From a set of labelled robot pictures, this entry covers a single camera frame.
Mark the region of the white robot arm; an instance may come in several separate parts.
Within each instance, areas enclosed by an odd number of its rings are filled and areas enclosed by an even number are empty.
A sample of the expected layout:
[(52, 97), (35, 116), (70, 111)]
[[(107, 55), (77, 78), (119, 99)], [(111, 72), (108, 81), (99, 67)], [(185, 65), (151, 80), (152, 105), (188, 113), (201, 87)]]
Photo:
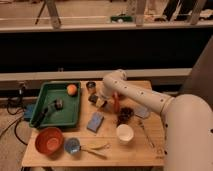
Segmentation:
[(124, 70), (102, 79), (100, 97), (118, 92), (164, 119), (164, 171), (213, 171), (213, 110), (193, 94), (172, 97), (127, 81)]

